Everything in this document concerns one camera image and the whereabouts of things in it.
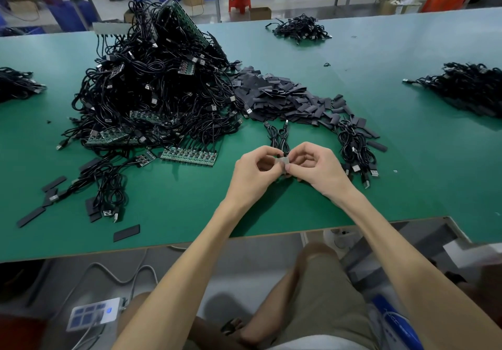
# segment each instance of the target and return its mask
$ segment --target blue package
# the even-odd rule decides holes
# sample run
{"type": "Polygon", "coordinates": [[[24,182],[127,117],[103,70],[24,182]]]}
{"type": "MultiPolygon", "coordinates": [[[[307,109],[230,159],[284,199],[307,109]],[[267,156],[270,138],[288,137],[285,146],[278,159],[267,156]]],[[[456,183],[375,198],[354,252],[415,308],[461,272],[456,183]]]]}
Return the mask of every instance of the blue package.
{"type": "Polygon", "coordinates": [[[400,317],[398,311],[382,295],[377,295],[372,300],[373,305],[379,310],[382,317],[392,330],[398,335],[410,350],[424,350],[410,323],[400,317]]]}

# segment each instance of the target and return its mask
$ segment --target hand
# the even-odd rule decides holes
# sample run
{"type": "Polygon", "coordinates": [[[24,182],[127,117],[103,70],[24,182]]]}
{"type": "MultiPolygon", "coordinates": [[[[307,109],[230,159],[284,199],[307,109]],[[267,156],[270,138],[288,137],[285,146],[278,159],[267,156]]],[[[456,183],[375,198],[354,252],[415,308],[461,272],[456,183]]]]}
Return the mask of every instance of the hand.
{"type": "Polygon", "coordinates": [[[280,177],[284,163],[273,156],[284,156],[276,148],[262,146],[244,154],[235,163],[226,200],[230,200],[243,214],[258,201],[272,182],[280,177]]]}
{"type": "Polygon", "coordinates": [[[338,206],[356,190],[331,149],[305,142],[289,153],[289,162],[289,174],[307,181],[338,206]]]}

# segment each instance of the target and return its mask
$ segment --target thigh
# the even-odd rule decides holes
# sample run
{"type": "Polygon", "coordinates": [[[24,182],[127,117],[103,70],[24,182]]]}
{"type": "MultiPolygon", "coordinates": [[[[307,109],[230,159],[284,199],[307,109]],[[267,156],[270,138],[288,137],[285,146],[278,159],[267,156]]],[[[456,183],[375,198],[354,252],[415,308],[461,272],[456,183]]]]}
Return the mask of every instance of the thigh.
{"type": "Polygon", "coordinates": [[[283,330],[273,345],[308,335],[328,334],[377,348],[366,303],[343,271],[338,258],[310,258],[298,282],[283,330]]]}

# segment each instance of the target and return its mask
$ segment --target green tabletop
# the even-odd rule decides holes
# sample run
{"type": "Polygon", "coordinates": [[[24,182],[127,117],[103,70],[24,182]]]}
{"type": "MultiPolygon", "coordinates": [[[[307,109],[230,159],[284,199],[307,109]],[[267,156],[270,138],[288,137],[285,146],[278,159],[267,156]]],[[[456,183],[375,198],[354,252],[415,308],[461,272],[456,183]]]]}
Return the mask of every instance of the green tabletop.
{"type": "MultiPolygon", "coordinates": [[[[354,112],[381,135],[380,179],[364,190],[388,220],[450,215],[474,242],[502,241],[502,178],[498,155],[502,122],[458,112],[429,92],[401,84],[440,71],[443,62],[501,66],[500,9],[323,21],[332,40],[297,46],[276,38],[266,22],[203,25],[230,60],[301,82],[320,97],[345,95],[354,112]],[[330,67],[323,67],[325,62],[330,67]]],[[[0,66],[33,71],[48,86],[30,100],[0,105],[2,219],[0,261],[45,258],[189,242],[223,199],[235,161],[268,143],[259,122],[245,121],[223,140],[213,168],[156,160],[129,168],[129,203],[123,220],[90,223],[84,200],[95,186],[47,208],[23,228],[16,221],[41,205],[41,187],[94,156],[78,142],[56,151],[60,134],[77,116],[70,102],[85,69],[94,66],[91,32],[0,39],[0,66]],[[113,243],[115,231],[141,224],[141,233],[113,243]]],[[[324,127],[292,124],[291,147],[311,141],[340,145],[324,127]]],[[[361,181],[355,178],[361,189],[361,181]]],[[[254,236],[346,226],[350,219],[309,185],[271,186],[233,236],[254,236]]]]}

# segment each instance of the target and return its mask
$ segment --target person's left hand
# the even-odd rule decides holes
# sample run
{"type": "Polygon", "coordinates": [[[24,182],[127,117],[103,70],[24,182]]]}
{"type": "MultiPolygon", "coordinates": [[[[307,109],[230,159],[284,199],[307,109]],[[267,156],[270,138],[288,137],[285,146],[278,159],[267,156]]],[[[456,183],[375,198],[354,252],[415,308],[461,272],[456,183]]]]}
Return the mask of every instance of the person's left hand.
{"type": "Polygon", "coordinates": [[[243,213],[258,201],[272,182],[280,177],[284,163],[273,156],[284,156],[276,148],[266,145],[245,153],[235,163],[226,200],[231,201],[243,213]]]}

